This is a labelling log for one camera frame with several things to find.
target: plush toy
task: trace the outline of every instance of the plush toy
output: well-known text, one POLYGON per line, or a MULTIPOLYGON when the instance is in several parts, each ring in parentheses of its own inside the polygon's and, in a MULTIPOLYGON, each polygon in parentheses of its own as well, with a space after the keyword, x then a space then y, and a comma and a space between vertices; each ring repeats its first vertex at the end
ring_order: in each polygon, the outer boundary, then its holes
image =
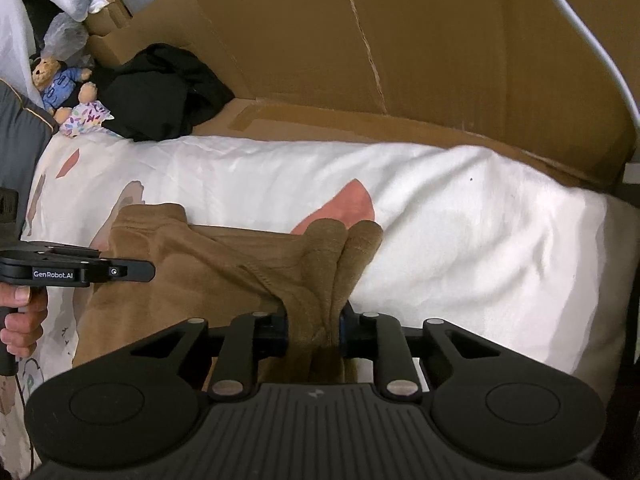
MULTIPOLYGON (((87 81, 88 68, 65 68, 52 57, 43 57, 31 73, 33 84, 42 95, 45 110, 62 124, 71 114, 71 108, 60 108, 76 88, 76 82, 87 81)), ((95 101, 98 91, 93 83, 84 83, 78 93, 78 101, 87 104, 95 101)))

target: gray pillow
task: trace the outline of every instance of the gray pillow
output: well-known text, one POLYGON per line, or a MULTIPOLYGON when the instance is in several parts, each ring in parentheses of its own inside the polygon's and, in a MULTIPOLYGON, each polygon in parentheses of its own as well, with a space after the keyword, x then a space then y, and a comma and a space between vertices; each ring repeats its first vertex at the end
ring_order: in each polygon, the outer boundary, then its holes
POLYGON ((36 165, 58 124, 0 79, 0 187, 19 193, 16 234, 22 233, 36 165))

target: cardboard flap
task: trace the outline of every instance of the cardboard flap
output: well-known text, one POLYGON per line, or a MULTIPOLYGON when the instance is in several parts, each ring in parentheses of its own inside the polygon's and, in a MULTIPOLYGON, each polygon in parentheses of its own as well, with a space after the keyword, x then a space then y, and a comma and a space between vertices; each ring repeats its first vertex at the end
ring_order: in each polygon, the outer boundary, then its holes
POLYGON ((640 104, 640 0, 568 0, 625 77, 640 104))
POLYGON ((234 92, 251 99, 242 73, 195 0, 154 0, 122 28, 90 36, 89 51, 105 66, 129 61, 153 43, 167 43, 193 52, 234 92))
POLYGON ((196 0, 256 97, 384 113, 349 0, 196 0))
POLYGON ((551 0, 196 1, 256 97, 470 131, 602 182, 635 143, 551 0))

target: brown fabric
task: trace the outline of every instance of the brown fabric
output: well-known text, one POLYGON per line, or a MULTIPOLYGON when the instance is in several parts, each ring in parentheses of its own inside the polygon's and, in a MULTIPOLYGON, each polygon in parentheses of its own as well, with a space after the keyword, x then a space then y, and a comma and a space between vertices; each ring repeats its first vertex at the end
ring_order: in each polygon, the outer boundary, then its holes
POLYGON ((190 317, 226 326, 240 314, 275 312, 289 319, 289 349, 265 362, 262 381, 354 381, 337 351, 338 316, 382 241, 361 221, 313 222, 303 235, 190 226, 175 204, 130 205, 110 235, 112 258, 149 260, 150 283, 96 285, 78 327, 74 366, 190 317))

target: round pad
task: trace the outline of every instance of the round pad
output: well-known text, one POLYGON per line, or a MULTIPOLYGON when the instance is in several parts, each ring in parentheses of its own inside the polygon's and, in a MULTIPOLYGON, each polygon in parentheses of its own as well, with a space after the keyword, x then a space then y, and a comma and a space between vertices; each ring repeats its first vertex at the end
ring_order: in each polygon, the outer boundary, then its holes
POLYGON ((45 458, 117 469, 177 446, 197 416, 196 393, 185 381, 161 362, 133 358, 112 367, 85 365, 47 381, 31 396, 25 425, 45 458))
POLYGON ((92 384, 83 388, 69 403, 71 413, 87 424, 110 426, 136 416, 145 404, 145 396, 130 384, 92 384))
POLYGON ((553 392, 535 384, 503 384, 486 396, 491 412, 513 424, 544 424, 560 410, 560 401, 553 392))
POLYGON ((500 467, 569 463, 602 434, 604 409, 578 379, 520 356, 456 361, 431 417, 454 446, 500 467))

